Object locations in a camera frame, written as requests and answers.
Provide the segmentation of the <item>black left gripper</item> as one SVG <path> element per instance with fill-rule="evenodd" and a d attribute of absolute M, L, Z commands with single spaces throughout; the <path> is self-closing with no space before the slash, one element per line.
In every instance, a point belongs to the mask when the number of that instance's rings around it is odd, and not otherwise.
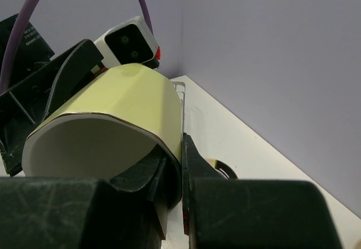
<path fill-rule="evenodd" d="M 103 56 L 93 41 L 84 39 L 1 95 L 1 158 L 5 172 L 21 172 L 25 140 L 47 117 L 102 68 Z"/>

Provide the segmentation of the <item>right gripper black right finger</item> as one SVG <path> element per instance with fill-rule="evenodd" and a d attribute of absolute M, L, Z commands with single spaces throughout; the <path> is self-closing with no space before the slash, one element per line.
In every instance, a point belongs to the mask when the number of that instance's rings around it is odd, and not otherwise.
<path fill-rule="evenodd" d="M 209 163 L 200 155 L 192 137 L 187 133 L 183 133 L 182 136 L 181 153 L 183 229 L 184 234 L 189 235 L 192 180 L 194 178 L 228 179 L 228 176 L 215 168 L 217 163 Z"/>

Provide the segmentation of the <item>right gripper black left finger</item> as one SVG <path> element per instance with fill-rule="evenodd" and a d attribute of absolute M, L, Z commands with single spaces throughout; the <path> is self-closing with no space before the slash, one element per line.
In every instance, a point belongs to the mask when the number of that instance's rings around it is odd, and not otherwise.
<path fill-rule="evenodd" d="M 147 206 L 151 223 L 161 238 L 166 237 L 169 213 L 169 158 L 160 147 L 154 147 L 140 161 L 110 179 L 121 192 Z"/>

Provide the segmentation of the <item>yellow ceramic mug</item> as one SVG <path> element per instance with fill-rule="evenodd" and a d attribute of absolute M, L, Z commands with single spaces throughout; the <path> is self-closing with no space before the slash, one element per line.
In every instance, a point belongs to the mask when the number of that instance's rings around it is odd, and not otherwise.
<path fill-rule="evenodd" d="M 25 140 L 27 177 L 110 180 L 162 148 L 171 162 L 169 207 L 181 199 L 181 102 L 172 81 L 141 64 L 113 67 Z"/>

